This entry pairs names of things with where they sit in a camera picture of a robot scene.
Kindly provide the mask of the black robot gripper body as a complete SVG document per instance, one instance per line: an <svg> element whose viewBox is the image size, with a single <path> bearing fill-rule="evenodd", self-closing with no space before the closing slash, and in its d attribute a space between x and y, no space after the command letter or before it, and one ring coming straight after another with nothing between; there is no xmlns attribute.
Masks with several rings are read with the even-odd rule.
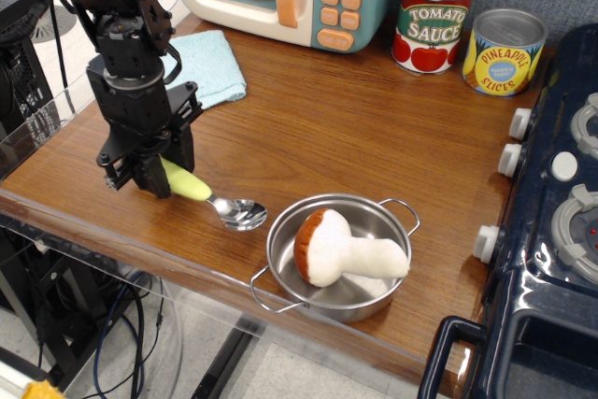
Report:
<svg viewBox="0 0 598 399"><path fill-rule="evenodd" d="M100 56L87 67L96 103L109 126L96 163L105 170L107 185L115 190L133 180L134 154L162 158L171 132L191 127L203 112L195 82L167 89L163 75L159 67L142 78L112 76Z"/></svg>

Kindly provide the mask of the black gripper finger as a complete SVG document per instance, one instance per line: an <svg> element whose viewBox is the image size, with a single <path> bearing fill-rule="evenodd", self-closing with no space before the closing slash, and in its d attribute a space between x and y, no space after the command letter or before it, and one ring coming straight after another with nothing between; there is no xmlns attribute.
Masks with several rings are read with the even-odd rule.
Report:
<svg viewBox="0 0 598 399"><path fill-rule="evenodd" d="M171 195L170 186L159 154L133 155L133 180L144 191L164 199Z"/></svg>
<svg viewBox="0 0 598 399"><path fill-rule="evenodd" d="M194 170L194 147L190 126L185 126L181 130L175 129L171 132L170 143L162 152L162 156L167 161L174 163L189 172Z"/></svg>

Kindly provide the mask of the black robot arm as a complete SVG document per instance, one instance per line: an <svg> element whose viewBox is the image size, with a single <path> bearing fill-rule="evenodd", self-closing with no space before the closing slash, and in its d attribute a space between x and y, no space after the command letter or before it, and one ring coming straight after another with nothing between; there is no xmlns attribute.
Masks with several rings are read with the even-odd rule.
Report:
<svg viewBox="0 0 598 399"><path fill-rule="evenodd" d="M71 4L97 53L86 73L109 125L96 158L107 185L118 190L133 180L159 198L170 196L166 165L193 171L191 124L202 112L196 83L170 85L182 69L169 42L175 33L170 12L158 0L62 1ZM2 46L30 33L51 2L35 0L2 31Z"/></svg>

